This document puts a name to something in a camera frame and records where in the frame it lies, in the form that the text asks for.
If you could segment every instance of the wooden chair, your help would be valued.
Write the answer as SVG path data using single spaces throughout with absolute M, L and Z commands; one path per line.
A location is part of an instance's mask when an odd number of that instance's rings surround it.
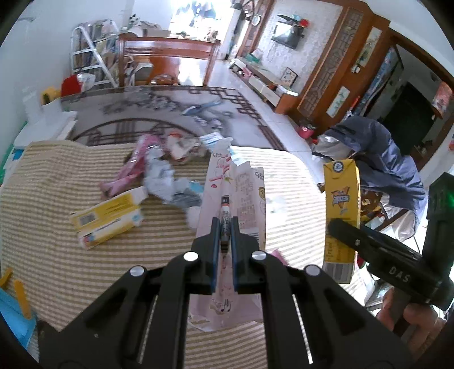
M 124 87 L 125 58 L 132 57 L 137 63 L 151 62 L 153 70 L 146 84 L 158 75 L 170 75 L 178 80 L 180 58 L 208 60 L 203 86 L 208 85 L 221 42 L 173 39 L 164 37 L 128 37 L 118 39 L 119 85 Z

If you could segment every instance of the yellow carton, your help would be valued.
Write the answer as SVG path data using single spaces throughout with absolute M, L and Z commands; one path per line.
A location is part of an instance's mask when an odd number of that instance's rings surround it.
M 138 227 L 143 219 L 139 204 L 147 197 L 147 189 L 142 186 L 71 214 L 69 220 L 77 229 L 80 245 L 88 250 L 132 227 Z
M 327 163 L 323 167 L 326 193 L 326 225 L 334 218 L 359 228 L 360 174 L 351 159 Z M 326 234 L 323 270 L 337 283 L 351 282 L 355 250 Z

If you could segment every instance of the dark doorway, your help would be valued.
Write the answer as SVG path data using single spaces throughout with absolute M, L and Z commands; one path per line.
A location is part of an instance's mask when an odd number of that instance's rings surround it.
M 407 83 L 383 121 L 395 144 L 403 155 L 409 155 L 413 146 L 419 144 L 432 127 L 434 112 L 430 102 Z

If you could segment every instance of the human hand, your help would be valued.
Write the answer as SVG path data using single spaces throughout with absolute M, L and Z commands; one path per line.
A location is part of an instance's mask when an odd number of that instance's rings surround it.
M 394 321 L 390 314 L 393 297 L 394 287 L 390 288 L 384 295 L 383 307 L 377 314 L 377 319 L 389 330 L 394 329 Z M 438 318 L 437 313 L 430 305 L 423 304 L 408 304 L 404 310 L 404 319 L 417 326 L 407 343 L 410 352 L 415 357 L 419 357 L 432 344 L 446 323 L 444 319 Z

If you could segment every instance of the wall-mounted tv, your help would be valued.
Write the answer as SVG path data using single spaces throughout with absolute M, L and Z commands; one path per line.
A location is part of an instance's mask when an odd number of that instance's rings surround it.
M 279 44 L 296 49 L 298 42 L 303 36 L 303 30 L 304 27 L 278 21 L 274 27 L 274 34 L 271 39 Z

